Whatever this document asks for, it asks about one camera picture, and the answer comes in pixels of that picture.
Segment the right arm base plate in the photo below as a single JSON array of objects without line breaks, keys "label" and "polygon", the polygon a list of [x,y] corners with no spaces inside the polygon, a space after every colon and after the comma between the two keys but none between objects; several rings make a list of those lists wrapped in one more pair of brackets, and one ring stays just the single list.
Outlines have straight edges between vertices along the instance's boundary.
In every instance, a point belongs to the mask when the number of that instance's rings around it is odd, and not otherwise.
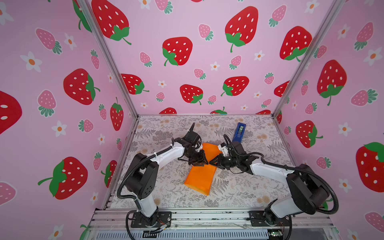
[{"label": "right arm base plate", "polygon": [[289,227],[289,217],[278,218],[272,212],[249,211],[248,220],[253,227]]}]

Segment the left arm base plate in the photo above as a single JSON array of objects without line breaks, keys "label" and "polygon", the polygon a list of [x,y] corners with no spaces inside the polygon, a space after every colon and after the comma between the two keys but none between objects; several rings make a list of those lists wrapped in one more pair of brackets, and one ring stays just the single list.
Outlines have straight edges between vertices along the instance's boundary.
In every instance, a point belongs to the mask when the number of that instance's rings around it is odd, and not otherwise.
[{"label": "left arm base plate", "polygon": [[160,228],[170,226],[172,212],[155,211],[151,217],[146,217],[140,212],[135,212],[131,220],[131,228]]}]

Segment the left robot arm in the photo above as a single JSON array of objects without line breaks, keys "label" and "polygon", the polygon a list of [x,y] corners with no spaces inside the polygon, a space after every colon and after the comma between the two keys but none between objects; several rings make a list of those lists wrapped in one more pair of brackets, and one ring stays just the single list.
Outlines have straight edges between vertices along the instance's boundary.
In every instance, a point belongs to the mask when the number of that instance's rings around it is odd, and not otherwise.
[{"label": "left robot arm", "polygon": [[160,168],[173,160],[184,160],[194,167],[203,167],[209,162],[203,150],[201,137],[190,130],[184,137],[172,139],[171,144],[149,156],[136,154],[127,170],[122,183],[117,190],[119,199],[128,199],[130,195],[123,195],[123,188],[127,188],[134,196],[139,213],[146,218],[157,216],[158,207],[152,196],[157,175]]}]

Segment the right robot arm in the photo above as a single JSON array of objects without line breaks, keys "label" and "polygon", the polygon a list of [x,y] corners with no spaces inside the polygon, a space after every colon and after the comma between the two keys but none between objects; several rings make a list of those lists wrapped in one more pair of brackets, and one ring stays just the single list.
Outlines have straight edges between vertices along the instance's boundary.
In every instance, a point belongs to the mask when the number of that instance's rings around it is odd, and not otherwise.
[{"label": "right robot arm", "polygon": [[210,165],[222,170],[238,168],[241,173],[266,177],[288,186],[290,193],[286,197],[272,201],[266,207],[265,216],[270,220],[300,213],[313,215],[331,195],[325,181],[321,181],[307,165],[274,164],[266,161],[261,153],[247,154],[238,142],[222,143],[218,148],[221,153],[209,161]]}]

